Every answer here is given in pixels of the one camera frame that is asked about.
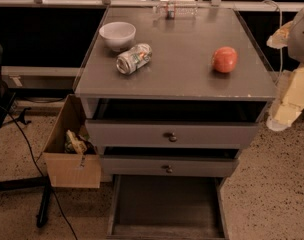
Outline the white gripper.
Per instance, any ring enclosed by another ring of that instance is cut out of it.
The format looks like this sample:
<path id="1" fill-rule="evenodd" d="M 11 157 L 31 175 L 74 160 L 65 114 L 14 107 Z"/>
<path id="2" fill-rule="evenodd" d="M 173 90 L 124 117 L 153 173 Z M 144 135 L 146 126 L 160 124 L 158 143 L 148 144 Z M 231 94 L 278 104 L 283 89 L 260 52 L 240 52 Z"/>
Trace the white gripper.
<path id="1" fill-rule="evenodd" d="M 282 25 L 266 44 L 274 49 L 287 46 L 289 56 L 301 62 L 293 71 L 284 70 L 277 82 L 277 96 L 273 101 L 266 126 L 283 131 L 292 126 L 304 110 L 304 7 L 292 21 Z"/>

